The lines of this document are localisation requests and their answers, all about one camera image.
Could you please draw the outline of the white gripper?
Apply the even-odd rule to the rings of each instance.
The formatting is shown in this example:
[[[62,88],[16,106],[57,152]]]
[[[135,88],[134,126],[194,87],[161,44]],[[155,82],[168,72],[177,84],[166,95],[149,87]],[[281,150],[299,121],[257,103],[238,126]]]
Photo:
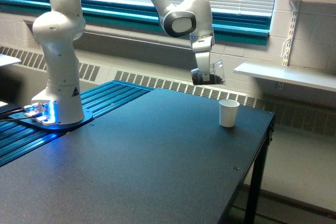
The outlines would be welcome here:
[[[214,35],[196,36],[190,34],[191,49],[195,52],[195,58],[199,71],[204,76],[210,72],[210,51],[215,45]]]

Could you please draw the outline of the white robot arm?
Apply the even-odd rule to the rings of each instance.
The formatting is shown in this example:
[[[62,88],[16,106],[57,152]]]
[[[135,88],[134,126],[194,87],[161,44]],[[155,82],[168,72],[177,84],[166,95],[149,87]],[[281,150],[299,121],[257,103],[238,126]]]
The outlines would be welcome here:
[[[189,35],[195,53],[195,85],[212,84],[210,52],[214,46],[213,17],[209,0],[184,0],[174,5],[170,0],[151,0],[161,28],[171,37]],[[73,43],[85,30],[81,0],[50,0],[51,10],[33,23],[33,34],[41,44],[46,59],[46,88],[33,97],[40,106],[37,122],[69,125],[85,117],[79,88],[79,61]]]

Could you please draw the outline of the dark round robot base plate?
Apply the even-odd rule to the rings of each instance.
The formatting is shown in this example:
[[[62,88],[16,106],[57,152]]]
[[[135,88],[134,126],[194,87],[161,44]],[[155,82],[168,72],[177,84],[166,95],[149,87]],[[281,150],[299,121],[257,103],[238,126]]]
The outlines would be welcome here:
[[[23,124],[25,126],[31,126],[31,127],[35,127],[37,129],[42,129],[46,131],[61,132],[61,131],[72,131],[93,120],[93,114],[90,110],[84,109],[83,112],[84,112],[84,118],[81,121],[77,123],[73,123],[73,124],[63,124],[63,123],[45,124],[45,123],[41,123],[33,119],[19,120],[19,118],[23,118],[25,116],[23,112],[12,114],[9,116],[9,118],[17,119],[18,123]]]

